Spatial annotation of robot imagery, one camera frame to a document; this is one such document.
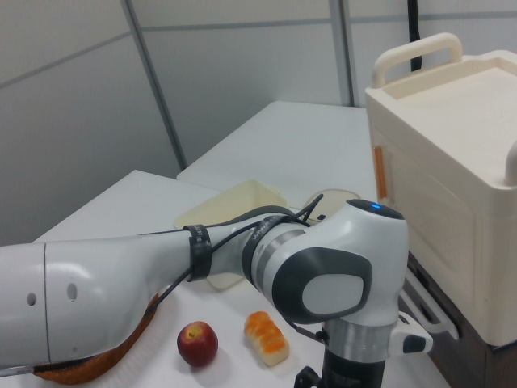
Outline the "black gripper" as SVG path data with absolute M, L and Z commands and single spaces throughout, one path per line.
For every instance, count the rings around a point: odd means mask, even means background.
M 381 388 L 385 361 L 349 361 L 325 350 L 322 383 L 326 388 Z

